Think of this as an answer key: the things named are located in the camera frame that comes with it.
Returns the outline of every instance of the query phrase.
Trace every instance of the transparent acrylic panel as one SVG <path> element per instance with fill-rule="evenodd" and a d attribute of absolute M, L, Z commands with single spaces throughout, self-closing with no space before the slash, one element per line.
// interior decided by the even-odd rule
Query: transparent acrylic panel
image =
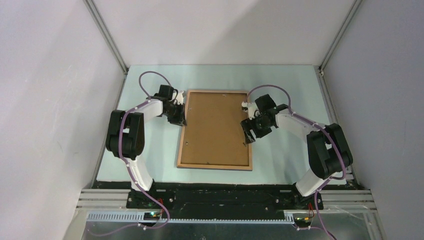
<path fill-rule="evenodd" d="M 364 215 L 338 213 L 322 214 L 326 228 L 338 240 L 370 240 Z M 123 226 L 132 224 L 110 235 L 101 237 L 95 234 L 107 234 Z M 320 227 L 318 217 L 312 226 Z M 127 222 L 87 222 L 83 240 L 281 240 L 307 239 L 327 240 L 322 230 L 311 229 L 296 231 L 290 224 L 237 224 L 237 223 L 169 223 L 163 228 L 143 230 L 136 223 Z"/>

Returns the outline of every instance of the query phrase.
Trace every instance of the black joint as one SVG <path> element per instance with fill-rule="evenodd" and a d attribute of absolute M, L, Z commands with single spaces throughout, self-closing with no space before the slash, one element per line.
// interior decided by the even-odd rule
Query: black joint
<path fill-rule="evenodd" d="M 353 157 L 342 128 L 338 124 L 333 123 L 326 125 L 325 131 L 330 135 L 339 150 L 344 166 L 350 166 L 353 163 Z M 317 177 L 327 179 L 332 174 L 342 171 L 342 166 L 334 147 L 327 149 L 326 143 L 330 144 L 330 141 L 321 131 L 312 131 L 306 136 L 306 141 L 309 166 Z"/>
<path fill-rule="evenodd" d="M 256 103 L 256 106 L 258 108 L 259 115 L 255 116 L 255 118 L 253 119 L 247 118 L 241 121 L 240 123 L 244 131 L 246 144 L 250 144 L 255 141 L 251 130 L 253 131 L 255 136 L 260 139 L 272 132 L 272 126 L 278 128 L 276 122 L 276 115 L 280 111 L 288 108 L 285 104 L 277 106 L 269 94 L 260 96 L 254 102 Z"/>
<path fill-rule="evenodd" d="M 160 85 L 159 92 L 152 96 L 152 99 L 157 99 L 163 103 L 162 115 L 167 116 L 168 122 L 178 126 L 187 126 L 185 104 L 177 104 L 173 99 L 173 94 L 178 90 L 169 85 Z"/>
<path fill-rule="evenodd" d="M 109 127 L 106 136 L 106 149 L 119 158 L 119 133 L 125 111 L 114 110 L 110 114 Z M 124 129 L 128 133 L 122 133 L 122 156 L 135 160 L 142 154 L 145 147 L 144 115 L 140 112 L 130 113 L 124 122 Z"/>
<path fill-rule="evenodd" d="M 175 193 L 170 190 L 157 191 L 155 181 L 151 184 L 150 190 L 147 192 L 151 197 L 163 203 L 168 209 L 172 210 L 175 204 Z M 157 203 L 148 198 L 143 192 L 131 188 L 126 199 L 127 209 L 162 209 Z"/>
<path fill-rule="evenodd" d="M 319 192 L 316 196 L 316 199 L 319 210 L 324 209 L 321 194 Z M 296 183 L 294 183 L 291 186 L 291 204 L 293 204 L 295 209 L 307 210 L 309 204 L 312 204 L 313 208 L 315 208 L 314 194 L 311 194 L 309 196 L 302 196 L 302 194 L 298 191 L 298 188 L 296 187 Z"/>

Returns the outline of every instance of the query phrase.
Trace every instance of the aluminum frame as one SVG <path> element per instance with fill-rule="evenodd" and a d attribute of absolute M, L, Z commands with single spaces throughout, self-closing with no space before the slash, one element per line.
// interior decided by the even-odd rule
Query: aluminum frame
<path fill-rule="evenodd" d="M 81 239 L 86 222 L 144 223 L 145 212 L 159 209 L 127 209 L 128 189 L 83 189 L 76 205 L 74 218 L 64 239 Z M 323 210 L 321 214 L 362 214 L 371 240 L 387 239 L 382 228 L 376 204 L 370 190 L 322 190 Z M 284 210 L 281 220 L 200 220 L 174 219 L 171 223 L 249 223 L 249 224 L 292 224 L 297 214 L 308 210 Z"/>
<path fill-rule="evenodd" d="M 340 40 L 345 35 L 345 32 L 348 28 L 348 26 L 351 24 L 352 19 L 357 14 L 359 8 L 361 7 L 363 0 L 355 0 L 352 4 L 352 6 L 349 9 L 349 12 L 347 13 L 346 18 L 344 19 L 343 23 L 341 24 L 340 29 L 338 30 L 337 34 L 335 35 L 330 47 L 327 50 L 327 53 L 324 56 L 324 59 L 321 62 L 320 69 L 324 70 L 329 63 L 331 57 L 333 56 L 334 51 L 336 50 L 337 46 L 340 43 Z"/>
<path fill-rule="evenodd" d="M 363 0 L 355 0 L 352 4 L 352 7 L 349 10 L 345 20 L 343 21 L 339 31 L 334 37 L 325 57 L 323 58 L 320 66 L 315 66 L 315 72 L 318 80 L 318 84 L 321 89 L 322 96 L 324 98 L 325 108 L 328 114 L 328 118 L 331 123 L 337 123 L 338 117 L 334 104 L 331 100 L 329 90 L 324 78 L 324 69 L 327 66 L 329 60 L 331 59 L 333 52 L 337 48 L 339 42 L 344 36 L 349 24 L 351 23 L 353 17 L 358 12 Z M 115 57 L 117 63 L 119 64 L 122 72 L 125 74 L 124 81 L 122 86 L 125 84 L 126 74 L 128 73 L 128 67 L 125 64 L 125 61 L 119 52 L 119 49 L 114 42 L 111 33 L 109 32 L 98 8 L 96 7 L 94 0 L 84 0 L 84 3 L 87 6 L 88 11 L 93 17 L 94 22 L 96 23 L 100 33 L 102 34 L 106 44 L 111 50 L 113 56 Z M 116 106 L 119 103 L 123 88 L 121 87 L 119 95 L 117 97 Z M 100 152 L 99 159 L 97 161 L 97 166 L 91 181 L 91 186 L 96 180 L 101 159 L 105 146 L 103 146 L 102 151 Z M 346 180 L 355 180 L 354 172 L 351 167 L 347 169 Z M 77 203 L 74 218 L 72 219 L 71 224 L 65 234 L 64 239 L 81 239 L 87 220 L 90 220 L 90 214 L 92 213 L 123 213 L 123 215 L 135 215 L 144 212 L 151 212 L 152 209 L 127 209 L 127 197 L 128 189 L 83 189 L 81 191 L 79 201 Z M 321 210 L 322 214 L 363 214 L 364 221 L 367 225 L 367 230 L 370 238 L 372 240 L 376 239 L 387 239 L 384 230 L 382 228 L 382 223 L 377 212 L 377 207 L 374 203 L 373 196 L 369 190 L 322 190 L 321 191 L 322 201 L 324 205 L 324 210 Z M 291 220 L 290 216 L 296 214 L 305 214 L 307 210 L 285 210 L 285 216 L 288 218 L 289 222 Z M 103 217 L 102 221 L 114 221 L 116 219 L 110 216 Z M 187 223 L 200 223 L 198 219 L 184 219 L 183 221 Z M 216 220 L 214 223 L 225 223 L 225 220 Z"/>
<path fill-rule="evenodd" d="M 121 84 L 120 89 L 119 89 L 119 94 L 116 97 L 115 105 L 114 105 L 113 109 L 111 109 L 111 111 L 118 108 L 118 104 L 121 100 L 121 95 L 122 95 L 122 92 L 124 90 L 124 86 L 125 86 L 126 81 L 127 81 L 127 75 L 125 74 L 123 76 L 122 84 Z M 90 187 L 93 186 L 94 182 L 97 179 L 97 174 L 99 174 L 100 165 L 102 164 L 103 155 L 104 155 L 105 150 L 106 150 L 106 137 L 108 136 L 108 128 L 109 128 L 109 126 L 107 126 L 107 128 L 104 130 L 103 144 L 101 145 L 101 151 L 100 151 L 100 153 L 97 157 L 97 162 L 96 162 L 95 168 L 94 168 L 94 174 L 93 174 L 91 181 L 90 181 L 90 184 L 89 184 Z"/>
<path fill-rule="evenodd" d="M 111 32 L 108 30 L 108 27 L 106 26 L 105 21 L 103 20 L 102 15 L 99 12 L 99 9 L 97 8 L 96 4 L 94 3 L 94 0 L 84 0 L 84 3 L 90 12 L 95 24 L 98 27 L 98 30 L 100 31 L 101 35 L 104 38 L 104 41 L 106 42 L 107 46 L 109 47 L 110 51 L 112 52 L 114 58 L 116 59 L 119 67 L 121 68 L 124 75 L 128 73 L 128 66 L 124 61 L 124 58 L 122 57 L 118 46 L 116 45 L 114 38 L 111 35 Z"/>

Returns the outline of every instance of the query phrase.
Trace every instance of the wooden picture frame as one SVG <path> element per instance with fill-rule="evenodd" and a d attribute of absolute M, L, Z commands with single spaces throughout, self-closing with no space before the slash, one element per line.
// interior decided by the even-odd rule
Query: wooden picture frame
<path fill-rule="evenodd" d="M 187 126 L 181 130 L 178 168 L 253 170 L 252 145 L 244 144 L 245 136 L 240 125 L 248 117 L 241 109 L 247 93 L 188 90 L 185 104 Z"/>

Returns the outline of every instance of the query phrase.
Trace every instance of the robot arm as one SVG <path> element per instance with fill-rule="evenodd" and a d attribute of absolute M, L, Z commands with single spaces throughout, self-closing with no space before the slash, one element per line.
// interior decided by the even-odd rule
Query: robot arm
<path fill-rule="evenodd" d="M 332 147 L 327 148 L 326 144 L 330 144 L 328 139 L 315 125 L 329 133 L 341 153 L 344 165 L 347 167 L 352 164 L 351 151 L 338 124 L 315 123 L 314 126 L 306 124 L 290 113 L 287 105 L 277 106 L 268 94 L 259 97 L 254 103 L 243 102 L 241 106 L 241 109 L 248 114 L 248 118 L 241 122 L 246 144 L 255 142 L 252 131 L 257 138 L 262 138 L 272 132 L 272 126 L 284 128 L 307 143 L 310 169 L 295 183 L 293 189 L 295 195 L 310 196 L 329 177 L 342 171 L 335 150 Z"/>
<path fill-rule="evenodd" d="M 159 92 L 152 96 L 147 104 L 129 113 L 125 119 L 124 129 L 127 132 L 122 134 L 122 156 L 130 158 L 128 167 L 133 172 L 135 181 L 148 191 L 152 185 L 153 178 L 147 171 L 145 160 L 141 156 L 145 146 L 144 124 L 154 117 L 167 116 L 168 122 L 178 126 L 187 125 L 184 113 L 185 104 L 184 91 L 178 91 L 168 85 L 161 85 Z M 122 118 L 126 111 L 114 110 L 110 114 L 109 127 L 106 137 L 106 149 L 119 158 L 119 134 Z M 134 182 L 131 182 L 133 189 L 138 190 Z"/>

